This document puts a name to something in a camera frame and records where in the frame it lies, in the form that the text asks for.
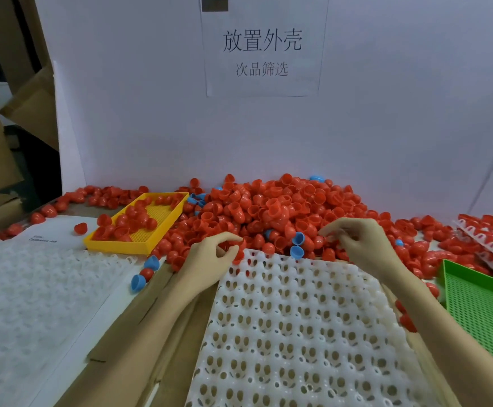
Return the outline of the person's right hand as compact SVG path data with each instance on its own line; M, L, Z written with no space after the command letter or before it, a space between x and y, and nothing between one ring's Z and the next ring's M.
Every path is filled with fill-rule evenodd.
M372 218L338 218L322 227L318 234L329 237L351 237L357 241L356 250L347 253L357 267L379 281L388 283L406 271L387 236Z

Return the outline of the person's left hand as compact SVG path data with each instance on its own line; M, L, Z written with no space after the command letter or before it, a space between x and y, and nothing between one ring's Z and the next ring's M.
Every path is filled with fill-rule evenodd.
M234 241L241 239L242 237L234 233L222 232L192 245L179 274L194 286L212 286L223 277L232 265L232 263L217 258L216 246L227 250L229 246L233 246L231 244Z

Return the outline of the person's right forearm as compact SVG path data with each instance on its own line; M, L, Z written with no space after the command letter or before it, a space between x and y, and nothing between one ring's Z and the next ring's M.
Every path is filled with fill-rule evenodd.
M399 260L370 271L401 301L461 407L493 407L493 356Z

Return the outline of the pile of red plastic shells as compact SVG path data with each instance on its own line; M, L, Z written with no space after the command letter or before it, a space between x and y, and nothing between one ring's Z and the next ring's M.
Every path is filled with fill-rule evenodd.
M70 204L87 203L116 210L145 192L149 192L146 186L137 190L115 186L80 187L33 212L27 224L9 225L0 231L0 240L12 239L29 225L57 217ZM199 179L192 178L189 186L175 192L187 192L189 198L182 214L148 255L157 256L159 260L165 257L174 272L181 269L193 244L222 232L245 238L246 248L262 251L266 256L290 256L291 239L300 231L306 236L301 246L304 258L351 263L344 250L339 250L338 245L320 236L318 231L338 218L372 218L382 226L401 262L416 277L426 281L435 297L440 291L433 280L439 275L443 260L493 275L477 258L479 247L459 239L451 226L430 215L393 219L390 212L369 209L350 185L334 185L330 179L320 183L284 174L276 181L257 179L238 183L229 174L221 187L210 191L204 191Z

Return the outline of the yellow plastic mesh tray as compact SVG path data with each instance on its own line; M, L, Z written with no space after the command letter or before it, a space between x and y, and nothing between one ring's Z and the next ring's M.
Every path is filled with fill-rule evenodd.
M155 248L155 246L160 242L160 240L166 234L166 233L165 234L157 233L154 236L150 237L148 242L137 243L137 242L127 242L127 241L94 241L94 240L88 240L88 238L92 235L92 233L90 233L88 236L86 236L85 239L83 240L85 246L90 251L97 251L97 252L102 252L102 253L112 253L112 254L130 254L130 255L139 255L139 256L150 255L150 253Z

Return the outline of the red shells heap in tray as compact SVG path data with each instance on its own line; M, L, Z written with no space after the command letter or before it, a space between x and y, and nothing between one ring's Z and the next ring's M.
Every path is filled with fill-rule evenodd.
M98 228L88 240L145 243L157 233L165 234L181 215L185 192L145 192L114 217L99 219Z

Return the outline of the green plastic mesh tray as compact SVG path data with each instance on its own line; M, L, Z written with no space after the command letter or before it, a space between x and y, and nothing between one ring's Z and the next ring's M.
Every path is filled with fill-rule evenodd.
M439 281L446 310L493 356L493 277L443 260Z

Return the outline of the white paper sheet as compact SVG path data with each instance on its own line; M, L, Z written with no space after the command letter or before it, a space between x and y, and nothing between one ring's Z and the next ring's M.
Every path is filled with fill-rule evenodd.
M74 232L74 226L81 223L87 224L88 230L85 234L78 235ZM86 249L84 237L96 228L97 218L59 215L55 218L47 218L42 224L27 227L12 240L84 250Z

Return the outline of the stack of white holder trays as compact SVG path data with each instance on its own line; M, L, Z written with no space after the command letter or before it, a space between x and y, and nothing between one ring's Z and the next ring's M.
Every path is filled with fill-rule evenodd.
M0 241L0 407L30 407L138 258Z

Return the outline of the folded brown cardboard flaps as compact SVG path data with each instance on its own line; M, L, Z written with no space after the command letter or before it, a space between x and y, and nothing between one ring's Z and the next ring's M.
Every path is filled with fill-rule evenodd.
M12 94L0 114L58 151L53 68L35 0L0 0L0 67Z

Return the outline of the white paper wall sign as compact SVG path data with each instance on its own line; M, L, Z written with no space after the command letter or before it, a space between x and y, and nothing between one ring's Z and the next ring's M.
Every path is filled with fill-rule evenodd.
M207 96L317 95L329 4L200 0Z

